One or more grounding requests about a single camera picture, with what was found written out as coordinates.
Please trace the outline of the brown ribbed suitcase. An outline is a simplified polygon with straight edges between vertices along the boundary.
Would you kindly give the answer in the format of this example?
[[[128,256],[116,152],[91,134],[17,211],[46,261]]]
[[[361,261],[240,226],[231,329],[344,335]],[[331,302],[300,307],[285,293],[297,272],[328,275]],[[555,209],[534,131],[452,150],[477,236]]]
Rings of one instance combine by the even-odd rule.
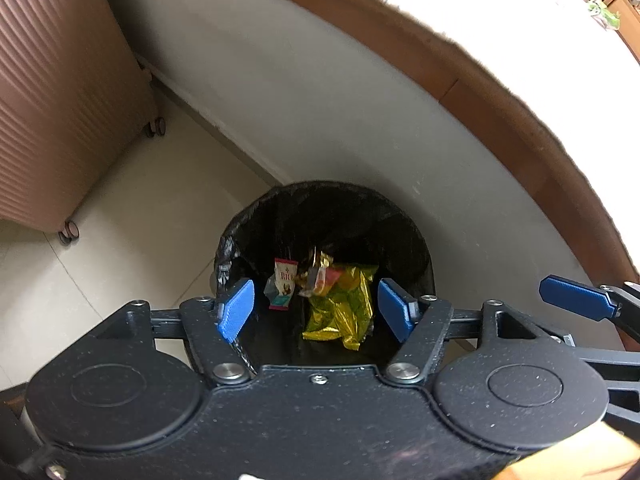
[[[107,0],[1,0],[2,219],[72,244],[96,182],[165,131]]]

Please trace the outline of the pink striped tablecloth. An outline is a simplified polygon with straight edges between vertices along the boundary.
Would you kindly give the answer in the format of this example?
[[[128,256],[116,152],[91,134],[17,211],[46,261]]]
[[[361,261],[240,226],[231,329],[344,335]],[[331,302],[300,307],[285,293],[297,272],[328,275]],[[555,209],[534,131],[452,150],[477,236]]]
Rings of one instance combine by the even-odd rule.
[[[639,260],[639,63],[585,0],[382,0],[462,47],[587,178]]]

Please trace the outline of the large gold foil bag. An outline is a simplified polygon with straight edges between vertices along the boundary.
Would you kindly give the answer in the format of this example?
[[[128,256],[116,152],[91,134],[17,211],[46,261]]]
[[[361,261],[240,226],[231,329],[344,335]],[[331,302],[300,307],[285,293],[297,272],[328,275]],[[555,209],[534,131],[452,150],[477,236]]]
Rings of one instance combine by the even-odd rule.
[[[309,304],[303,338],[322,342],[339,340],[346,350],[359,351],[373,330],[371,284],[378,268],[335,264],[331,256],[316,250],[310,268],[314,266],[335,266],[344,273],[325,297],[301,296]]]

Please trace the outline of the pink white snack wrapper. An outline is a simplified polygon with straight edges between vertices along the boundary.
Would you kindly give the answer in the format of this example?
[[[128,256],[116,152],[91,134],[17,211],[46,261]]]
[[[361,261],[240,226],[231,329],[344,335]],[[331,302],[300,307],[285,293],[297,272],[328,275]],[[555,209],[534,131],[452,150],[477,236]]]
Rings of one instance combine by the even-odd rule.
[[[269,301],[270,310],[288,310],[295,292],[297,262],[286,259],[274,260],[274,272],[268,278],[264,295]]]

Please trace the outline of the wooden drawer shelf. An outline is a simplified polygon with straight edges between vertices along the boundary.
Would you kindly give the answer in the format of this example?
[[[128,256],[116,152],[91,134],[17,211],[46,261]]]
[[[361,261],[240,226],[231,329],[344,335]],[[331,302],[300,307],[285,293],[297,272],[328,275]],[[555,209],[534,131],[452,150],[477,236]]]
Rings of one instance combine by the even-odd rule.
[[[639,11],[629,0],[604,0],[604,3],[612,13],[620,17],[620,28],[617,35],[626,44],[636,61],[640,56],[640,24]]]

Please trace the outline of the black lined trash bin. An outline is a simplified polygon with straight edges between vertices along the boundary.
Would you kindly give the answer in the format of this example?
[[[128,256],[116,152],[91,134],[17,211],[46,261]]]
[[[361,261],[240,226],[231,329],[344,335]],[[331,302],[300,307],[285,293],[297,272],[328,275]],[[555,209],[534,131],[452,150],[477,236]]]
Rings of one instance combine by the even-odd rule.
[[[378,307],[390,278],[412,296],[435,290],[432,258],[412,219],[360,185],[277,186],[232,218],[210,277],[222,294],[255,285],[239,334],[254,365],[384,367],[400,343]]]

